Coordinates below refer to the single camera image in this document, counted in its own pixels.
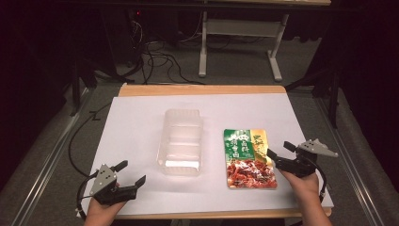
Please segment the white metal desk frame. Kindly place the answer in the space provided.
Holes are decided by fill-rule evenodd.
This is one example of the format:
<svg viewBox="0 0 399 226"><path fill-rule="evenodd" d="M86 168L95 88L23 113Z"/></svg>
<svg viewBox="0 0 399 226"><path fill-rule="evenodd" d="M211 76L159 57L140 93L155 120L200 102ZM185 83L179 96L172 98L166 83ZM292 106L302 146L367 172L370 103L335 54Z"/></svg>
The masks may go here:
<svg viewBox="0 0 399 226"><path fill-rule="evenodd" d="M258 22L229 19L209 19L206 11L201 13L201 48L199 52L199 77L207 74L207 36L226 35L257 38L273 38L274 47L266 51L274 80L282 81L277 52L289 19L288 14L283 14L277 22Z"/></svg>

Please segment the person's right hand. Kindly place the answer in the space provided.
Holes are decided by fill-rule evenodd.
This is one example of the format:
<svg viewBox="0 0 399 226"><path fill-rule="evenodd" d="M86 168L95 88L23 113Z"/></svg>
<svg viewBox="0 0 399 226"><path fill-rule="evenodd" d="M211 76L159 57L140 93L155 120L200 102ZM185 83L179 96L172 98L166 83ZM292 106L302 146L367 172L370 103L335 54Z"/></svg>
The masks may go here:
<svg viewBox="0 0 399 226"><path fill-rule="evenodd" d="M279 172L288 180L300 202L319 200L319 180L315 173L299 178L282 169Z"/></svg>

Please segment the clear plastic tray container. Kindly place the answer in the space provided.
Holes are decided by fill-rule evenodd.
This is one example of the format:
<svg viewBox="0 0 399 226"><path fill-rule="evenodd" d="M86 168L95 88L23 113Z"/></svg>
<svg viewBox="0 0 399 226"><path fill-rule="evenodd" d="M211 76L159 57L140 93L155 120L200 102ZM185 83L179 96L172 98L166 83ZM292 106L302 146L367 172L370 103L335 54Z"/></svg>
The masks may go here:
<svg viewBox="0 0 399 226"><path fill-rule="evenodd" d="M200 174L202 132L202 118L197 109L169 109L165 112L157 155L157 163L164 174Z"/></svg>

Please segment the white paper sheet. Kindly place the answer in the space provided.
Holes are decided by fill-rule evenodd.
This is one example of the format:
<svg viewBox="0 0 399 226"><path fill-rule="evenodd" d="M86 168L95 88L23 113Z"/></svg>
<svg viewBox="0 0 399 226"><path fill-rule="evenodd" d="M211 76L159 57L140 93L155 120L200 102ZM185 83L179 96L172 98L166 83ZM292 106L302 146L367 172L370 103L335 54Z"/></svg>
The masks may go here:
<svg viewBox="0 0 399 226"><path fill-rule="evenodd" d="M165 175L156 161L169 109L197 109L203 120L202 169L197 176ZM108 114L93 166L127 161L119 172L123 186L140 177L146 183L120 210L120 218L243 218L252 212L298 213L293 190L279 175L275 189L233 189L227 185L223 133L264 129L270 149L293 157L283 142L304 141L284 93L116 97Z"/></svg>

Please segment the black stand legs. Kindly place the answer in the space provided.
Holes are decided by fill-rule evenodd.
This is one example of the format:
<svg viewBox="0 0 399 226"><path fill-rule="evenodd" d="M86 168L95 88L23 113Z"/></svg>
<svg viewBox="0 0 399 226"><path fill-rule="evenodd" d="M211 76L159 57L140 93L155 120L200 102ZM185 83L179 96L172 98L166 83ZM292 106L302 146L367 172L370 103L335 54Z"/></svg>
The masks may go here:
<svg viewBox="0 0 399 226"><path fill-rule="evenodd" d="M340 73L337 70L325 68L316 73L308 74L295 82L285 86L287 91L294 90L298 87L307 86L314 83L312 95L316 98L329 97L327 118L330 124L337 127L337 106L339 92Z"/></svg>
<svg viewBox="0 0 399 226"><path fill-rule="evenodd" d="M97 80L94 75L94 69L91 63L80 56L74 57L72 64L72 115L75 116L81 108L81 96L83 91L81 87L88 89L97 87Z"/></svg>

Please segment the metal floor rail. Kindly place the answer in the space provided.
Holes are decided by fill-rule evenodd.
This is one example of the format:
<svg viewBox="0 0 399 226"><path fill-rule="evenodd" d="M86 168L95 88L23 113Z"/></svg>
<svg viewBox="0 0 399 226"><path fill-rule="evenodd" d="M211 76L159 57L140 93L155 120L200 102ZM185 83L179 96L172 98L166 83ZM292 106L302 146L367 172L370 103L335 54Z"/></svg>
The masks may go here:
<svg viewBox="0 0 399 226"><path fill-rule="evenodd" d="M332 122L328 117L328 110L325 102L318 98L316 98L314 101L316 102L317 108L320 110L324 121L326 122L327 127L332 134L341 162L343 163L343 168L348 176L350 184L354 189L354 192L368 222L371 226L385 226L380 214L376 209L375 202L371 197L369 189L360 178L359 171L357 170L350 153L346 149L338 129L332 125Z"/></svg>
<svg viewBox="0 0 399 226"><path fill-rule="evenodd" d="M16 210L9 226L25 226L35 209L42 192L50 181L72 129L79 120L81 108L89 101L94 88L78 90L80 105L72 102L72 91L67 92L69 103L51 119L34 142L22 163L8 182L6 198L14 198L9 206Z"/></svg>

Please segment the green and red snack packet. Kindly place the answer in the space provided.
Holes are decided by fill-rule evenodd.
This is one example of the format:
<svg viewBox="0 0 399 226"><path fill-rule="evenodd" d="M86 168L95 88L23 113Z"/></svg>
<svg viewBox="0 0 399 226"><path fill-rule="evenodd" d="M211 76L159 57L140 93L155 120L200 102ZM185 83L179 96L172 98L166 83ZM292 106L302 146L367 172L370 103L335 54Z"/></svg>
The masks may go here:
<svg viewBox="0 0 399 226"><path fill-rule="evenodd" d="M264 129L225 129L223 138L229 188L278 186Z"/></svg>

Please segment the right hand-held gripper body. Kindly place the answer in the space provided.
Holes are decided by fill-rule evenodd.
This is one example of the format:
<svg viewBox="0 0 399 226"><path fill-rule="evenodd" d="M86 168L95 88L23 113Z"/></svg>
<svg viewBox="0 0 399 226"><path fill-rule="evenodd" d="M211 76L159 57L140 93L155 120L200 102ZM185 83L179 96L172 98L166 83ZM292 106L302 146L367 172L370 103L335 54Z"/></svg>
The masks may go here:
<svg viewBox="0 0 399 226"><path fill-rule="evenodd" d="M279 157L275 161L275 166L279 170L288 171L296 177L302 178L311 175L317 169L317 156L324 155L328 157L337 157L338 154L331 151L327 145L321 143L318 139L307 140L296 145L295 159Z"/></svg>

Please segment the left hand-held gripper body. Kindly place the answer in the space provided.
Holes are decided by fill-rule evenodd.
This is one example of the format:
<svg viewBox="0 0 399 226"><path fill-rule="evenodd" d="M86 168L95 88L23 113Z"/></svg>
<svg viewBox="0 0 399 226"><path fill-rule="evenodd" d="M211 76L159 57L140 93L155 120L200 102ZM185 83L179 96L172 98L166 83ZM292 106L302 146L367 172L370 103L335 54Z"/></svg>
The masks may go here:
<svg viewBox="0 0 399 226"><path fill-rule="evenodd" d="M113 172L110 168L106 164L100 166L89 195L102 205L134 200L137 190L131 189L131 186L117 186L117 172Z"/></svg>

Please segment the dark computer case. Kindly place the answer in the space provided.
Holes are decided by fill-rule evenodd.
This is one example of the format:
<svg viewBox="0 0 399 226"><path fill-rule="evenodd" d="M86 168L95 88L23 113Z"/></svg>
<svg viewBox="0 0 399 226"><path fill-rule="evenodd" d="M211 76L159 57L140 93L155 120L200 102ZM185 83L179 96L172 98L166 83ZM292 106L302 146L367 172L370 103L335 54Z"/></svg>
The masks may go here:
<svg viewBox="0 0 399 226"><path fill-rule="evenodd" d="M141 57L141 25L127 8L106 8L102 14L114 63L132 68Z"/></svg>

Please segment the person's left hand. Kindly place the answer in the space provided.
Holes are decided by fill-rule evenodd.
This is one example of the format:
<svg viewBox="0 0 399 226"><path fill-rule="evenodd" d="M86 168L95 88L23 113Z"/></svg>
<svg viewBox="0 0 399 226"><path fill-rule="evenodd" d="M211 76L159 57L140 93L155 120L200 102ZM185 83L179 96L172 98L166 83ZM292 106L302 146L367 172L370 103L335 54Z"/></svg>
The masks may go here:
<svg viewBox="0 0 399 226"><path fill-rule="evenodd" d="M125 204L126 202L118 202L113 205L102 205L92 198L89 202L84 226L111 226Z"/></svg>

